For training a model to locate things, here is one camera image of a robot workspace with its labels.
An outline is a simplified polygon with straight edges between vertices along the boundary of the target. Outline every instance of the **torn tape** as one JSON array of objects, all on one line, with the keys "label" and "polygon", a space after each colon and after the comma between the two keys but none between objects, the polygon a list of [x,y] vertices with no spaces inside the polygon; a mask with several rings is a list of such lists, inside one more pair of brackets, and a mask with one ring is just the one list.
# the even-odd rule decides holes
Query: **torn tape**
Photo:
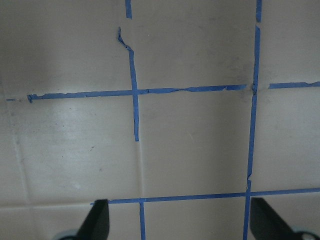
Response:
[{"label": "torn tape", "polygon": [[271,83],[269,89],[290,89],[290,88],[309,88],[320,87],[320,81],[314,83],[306,82],[284,82],[284,83]]},{"label": "torn tape", "polygon": [[256,0],[255,19],[261,23],[262,18],[262,0]]},{"label": "torn tape", "polygon": [[138,84],[135,69],[135,52],[130,46],[125,44],[121,37],[121,28],[118,28],[118,41],[129,52],[129,65],[130,65],[130,77],[132,85],[132,99],[133,99],[133,121],[134,121],[134,138],[136,142],[139,142],[139,100],[138,100]]},{"label": "torn tape", "polygon": [[29,94],[27,98],[30,103],[33,100],[43,99],[73,99],[73,98],[94,98],[94,97],[108,97],[108,96],[129,96],[132,95],[131,90],[117,90],[117,91],[85,91],[76,93],[46,93],[38,96],[37,94]]},{"label": "torn tape", "polygon": [[125,16],[127,19],[132,19],[131,0],[125,0]]},{"label": "torn tape", "polygon": [[214,91],[235,91],[242,90],[247,87],[246,84],[242,85],[221,85],[221,86],[198,86],[198,87],[187,87],[187,88],[151,88],[151,89],[139,89],[138,94],[169,94],[177,91],[187,92],[214,92]]}]

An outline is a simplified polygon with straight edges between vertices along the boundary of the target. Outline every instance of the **black plastic piece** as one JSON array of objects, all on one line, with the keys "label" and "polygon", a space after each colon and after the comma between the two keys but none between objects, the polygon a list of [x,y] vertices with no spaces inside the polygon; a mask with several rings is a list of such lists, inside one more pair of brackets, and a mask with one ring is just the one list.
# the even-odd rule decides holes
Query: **black plastic piece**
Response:
[{"label": "black plastic piece", "polygon": [[256,240],[304,240],[309,235],[314,240],[320,238],[310,232],[294,232],[275,210],[260,197],[251,198],[250,229]]},{"label": "black plastic piece", "polygon": [[65,236],[60,240],[106,240],[109,229],[108,200],[96,200],[76,236]]}]

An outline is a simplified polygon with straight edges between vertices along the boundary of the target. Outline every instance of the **white surface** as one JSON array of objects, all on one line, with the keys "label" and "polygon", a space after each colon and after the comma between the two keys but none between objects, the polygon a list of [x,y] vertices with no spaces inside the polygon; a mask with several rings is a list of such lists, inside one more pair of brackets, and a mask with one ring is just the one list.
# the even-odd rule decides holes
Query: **white surface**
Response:
[{"label": "white surface", "polygon": [[259,88],[319,81],[320,1],[263,0]]},{"label": "white surface", "polygon": [[[255,7],[255,0],[134,0],[130,20],[124,0],[1,1],[0,239],[51,240],[77,229],[100,198],[245,192]],[[266,89],[319,81],[318,7],[263,1],[253,191],[320,187],[320,88]],[[139,143],[131,96],[28,102],[32,93],[131,89],[118,27],[135,52],[140,89],[248,86],[140,95]],[[302,213],[319,223],[317,196]],[[304,203],[298,195],[268,199],[280,208]],[[244,204],[244,197],[146,203],[146,240],[242,239]],[[139,219],[139,204],[111,205],[109,239],[140,239]]]},{"label": "white surface", "polygon": [[139,197],[132,97],[9,105],[32,203]]},{"label": "white surface", "polygon": [[139,97],[144,196],[245,192],[251,91]]},{"label": "white surface", "polygon": [[242,238],[244,198],[145,203],[146,239]]},{"label": "white surface", "polygon": [[320,88],[258,94],[252,191],[319,187]]},{"label": "white surface", "polygon": [[252,83],[255,7],[255,0],[134,1],[139,88]]},{"label": "white surface", "polygon": [[0,238],[3,240],[40,240],[35,219],[28,208],[0,209]]},{"label": "white surface", "polygon": [[1,1],[0,69],[6,92],[131,89],[128,51],[116,35],[122,1]]}]

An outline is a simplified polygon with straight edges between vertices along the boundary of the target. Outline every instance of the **blue tape line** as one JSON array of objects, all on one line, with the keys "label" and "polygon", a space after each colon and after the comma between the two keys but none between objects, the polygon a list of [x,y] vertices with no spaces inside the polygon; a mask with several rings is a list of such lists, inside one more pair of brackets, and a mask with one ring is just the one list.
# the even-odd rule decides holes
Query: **blue tape line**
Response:
[{"label": "blue tape line", "polygon": [[320,87],[320,81],[314,83],[306,82],[284,82],[284,83],[271,83],[269,89],[290,89],[290,88],[310,88]]},{"label": "blue tape line", "polygon": [[267,195],[308,194],[308,193],[320,193],[320,187],[289,189],[289,190],[274,190],[274,191],[255,191],[255,192],[251,192],[251,196],[255,197],[255,196],[267,196]]},{"label": "blue tape line", "polygon": [[248,238],[249,227],[249,213],[250,213],[250,194],[251,194],[251,180],[249,179],[246,184],[245,205],[244,205],[244,220],[243,220],[243,240]]},{"label": "blue tape line", "polygon": [[255,26],[254,33],[254,68],[253,68],[253,94],[257,94],[259,80],[259,63],[260,63],[260,28]]},{"label": "blue tape line", "polygon": [[27,98],[30,103],[33,100],[43,99],[73,99],[73,98],[95,98],[95,97],[108,97],[108,96],[130,96],[131,90],[117,90],[117,91],[84,91],[76,93],[46,93],[38,96],[37,94],[29,94]]},{"label": "blue tape line", "polygon": [[247,184],[246,184],[244,221],[243,221],[243,240],[247,240],[248,238],[250,196],[251,196],[251,175],[252,175],[252,168],[254,163],[255,131],[256,131],[256,116],[257,116],[259,62],[260,62],[260,28],[258,26],[255,26],[252,105],[251,105],[251,120],[250,120],[250,134],[249,134]]},{"label": "blue tape line", "polygon": [[[248,187],[251,189],[251,180],[248,181]],[[232,193],[217,193],[204,195],[184,195],[184,196],[160,196],[160,197],[143,197],[143,198],[127,198],[109,200],[109,204],[136,204],[136,203],[152,203],[152,202],[168,202],[168,201],[184,201],[184,200],[201,200],[201,199],[224,199],[224,198],[239,198],[239,197],[256,197],[268,195],[286,195],[286,194],[307,194],[320,193],[320,187],[301,188],[288,190],[271,190],[271,191],[246,191]]]},{"label": "blue tape line", "polygon": [[152,89],[139,89],[138,94],[169,94],[177,91],[187,91],[187,92],[213,92],[213,91],[235,91],[242,90],[247,87],[246,84],[242,85],[220,85],[220,86],[197,86],[197,87],[187,87],[187,88],[152,88]]},{"label": "blue tape line", "polygon": [[132,85],[132,99],[133,99],[133,120],[134,120],[134,137],[135,141],[139,142],[139,102],[138,102],[138,84],[135,69],[135,52],[130,46],[125,44],[121,37],[121,28],[118,29],[118,41],[128,50],[129,52],[129,63],[130,63],[130,76]]},{"label": "blue tape line", "polygon": [[261,23],[262,18],[262,0],[256,0],[255,19]]},{"label": "blue tape line", "polygon": [[218,193],[206,195],[186,195],[186,196],[161,196],[146,198],[146,202],[167,202],[167,201],[182,201],[182,200],[200,200],[200,199],[222,199],[222,198],[237,198],[244,197],[244,192],[236,193]]},{"label": "blue tape line", "polygon": [[160,197],[114,199],[114,200],[109,200],[109,204],[133,204],[133,203],[168,202],[168,201],[200,200],[200,199],[223,199],[223,198],[238,198],[238,197],[245,197],[245,196],[246,196],[245,192],[217,193],[217,194],[204,194],[204,195],[185,195],[185,196],[160,196]]},{"label": "blue tape line", "polygon": [[141,240],[146,240],[145,205],[140,202],[140,232]]},{"label": "blue tape line", "polygon": [[109,204],[135,204],[145,202],[144,198],[128,198],[128,199],[114,199],[109,200]]},{"label": "blue tape line", "polygon": [[132,19],[131,0],[125,0],[125,16],[127,19]]}]

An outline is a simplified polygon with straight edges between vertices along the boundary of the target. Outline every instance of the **grid line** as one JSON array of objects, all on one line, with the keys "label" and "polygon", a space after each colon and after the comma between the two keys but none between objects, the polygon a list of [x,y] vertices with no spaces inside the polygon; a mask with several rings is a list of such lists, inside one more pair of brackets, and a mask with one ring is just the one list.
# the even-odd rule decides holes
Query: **grid line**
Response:
[{"label": "grid line", "polygon": [[[125,0],[126,17],[132,19],[131,0]],[[151,202],[167,202],[167,201],[188,201],[188,200],[204,200],[204,199],[221,199],[221,198],[239,198],[245,197],[244,220],[243,220],[243,240],[248,238],[249,213],[250,213],[250,198],[252,196],[270,196],[270,195],[288,195],[288,194],[305,194],[305,193],[320,193],[320,188],[301,188],[287,190],[268,190],[251,192],[251,175],[253,171],[254,161],[254,143],[255,143],[255,126],[257,115],[257,100],[258,100],[258,77],[259,77],[259,58],[260,58],[260,36],[261,31],[257,26],[262,20],[262,0],[256,0],[256,25],[255,25],[255,40],[254,40],[254,71],[252,85],[252,102],[250,116],[250,134],[249,134],[249,149],[248,149],[248,165],[247,165],[247,186],[245,192],[234,193],[217,193],[203,195],[183,195],[183,196],[160,196],[160,197],[144,197],[144,198],[128,198],[128,199],[112,199],[109,204],[130,204],[139,203],[140,211],[140,231],[141,240],[146,240],[146,225],[145,225],[145,208],[144,203]],[[121,37],[121,29],[118,30],[118,41],[128,50],[130,63],[130,76],[132,90],[114,90],[114,91],[92,91],[92,92],[77,92],[77,93],[47,93],[42,96],[37,94],[27,95],[30,103],[33,100],[44,99],[65,99],[65,98],[91,98],[91,97],[111,97],[111,96],[132,96],[133,99],[133,118],[134,118],[134,136],[135,140],[139,141],[139,103],[138,95],[146,94],[169,94],[177,91],[186,92],[214,92],[214,91],[238,91],[247,87],[246,84],[239,85],[217,85],[217,86],[198,86],[187,88],[150,88],[138,89],[136,72],[134,66],[134,51],[124,43]],[[282,88],[305,88],[305,87],[320,87],[320,82],[288,82],[288,83],[271,83],[268,89]]]}]

